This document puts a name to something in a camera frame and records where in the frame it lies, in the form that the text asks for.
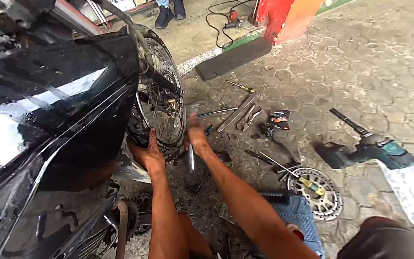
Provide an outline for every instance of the black motorcycle body panel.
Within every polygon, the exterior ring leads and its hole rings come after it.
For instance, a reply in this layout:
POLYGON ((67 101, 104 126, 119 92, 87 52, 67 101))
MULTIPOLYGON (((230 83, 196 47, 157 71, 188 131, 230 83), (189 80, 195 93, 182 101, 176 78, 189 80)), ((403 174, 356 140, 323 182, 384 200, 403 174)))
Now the black motorcycle body panel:
POLYGON ((0 53, 0 258, 78 255, 115 201, 137 84, 124 30, 0 53))

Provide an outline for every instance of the black shoe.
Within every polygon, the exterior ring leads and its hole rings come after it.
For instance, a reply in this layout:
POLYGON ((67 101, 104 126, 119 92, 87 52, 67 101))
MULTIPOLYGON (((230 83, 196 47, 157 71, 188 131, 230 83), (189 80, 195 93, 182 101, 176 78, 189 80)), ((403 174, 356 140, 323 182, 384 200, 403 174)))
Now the black shoe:
POLYGON ((173 6, 175 7, 175 20, 185 19, 186 12, 184 10, 183 0, 174 0, 173 6))
POLYGON ((158 29, 165 29, 169 24, 169 21, 173 19, 173 13, 169 7, 160 6, 159 15, 154 23, 154 26, 158 29))

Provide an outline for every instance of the forearm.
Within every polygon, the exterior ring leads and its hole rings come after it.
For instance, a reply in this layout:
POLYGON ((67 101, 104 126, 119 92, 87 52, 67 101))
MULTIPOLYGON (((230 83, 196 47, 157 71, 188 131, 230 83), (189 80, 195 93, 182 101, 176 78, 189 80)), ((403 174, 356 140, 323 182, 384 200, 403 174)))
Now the forearm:
POLYGON ((272 206, 223 164, 210 147, 199 153, 210 168, 233 218, 269 258, 281 258, 282 251, 288 251, 288 258, 292 258, 292 252, 299 258, 317 258, 287 229, 272 206))
POLYGON ((152 230, 149 258, 188 258, 177 209, 173 202, 167 178, 154 179, 152 230))

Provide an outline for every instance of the motorcycle wheel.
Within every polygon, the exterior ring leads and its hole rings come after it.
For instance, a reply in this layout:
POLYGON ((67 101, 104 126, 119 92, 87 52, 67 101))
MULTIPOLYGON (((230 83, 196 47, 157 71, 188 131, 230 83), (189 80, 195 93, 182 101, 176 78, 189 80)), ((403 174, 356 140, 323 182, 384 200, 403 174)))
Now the motorcycle wheel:
MULTIPOLYGON (((148 27, 141 24, 136 26, 140 29, 153 53, 154 68, 167 80, 179 87, 183 93, 184 89, 180 83, 177 66, 162 39, 148 27)), ((139 55, 141 58, 144 58, 142 47, 139 48, 139 55)), ((164 156, 177 153, 183 144, 186 125, 183 97, 178 100, 174 99, 171 107, 165 106, 163 108, 164 110, 169 110, 169 113, 161 111, 149 100, 149 98, 152 98, 156 103, 161 103, 162 100, 167 99, 167 90, 160 88, 156 84, 152 86, 139 84, 136 97, 138 110, 142 115, 140 118, 143 124, 142 129, 156 128, 158 144, 164 156)))

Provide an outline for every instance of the red pillar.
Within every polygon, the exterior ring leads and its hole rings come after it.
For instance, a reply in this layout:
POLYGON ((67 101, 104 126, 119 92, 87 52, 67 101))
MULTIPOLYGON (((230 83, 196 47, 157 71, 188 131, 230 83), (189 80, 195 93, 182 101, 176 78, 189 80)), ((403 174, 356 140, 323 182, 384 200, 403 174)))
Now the red pillar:
POLYGON ((259 0, 255 23, 265 26, 263 37, 281 44, 304 32, 323 0, 259 0))

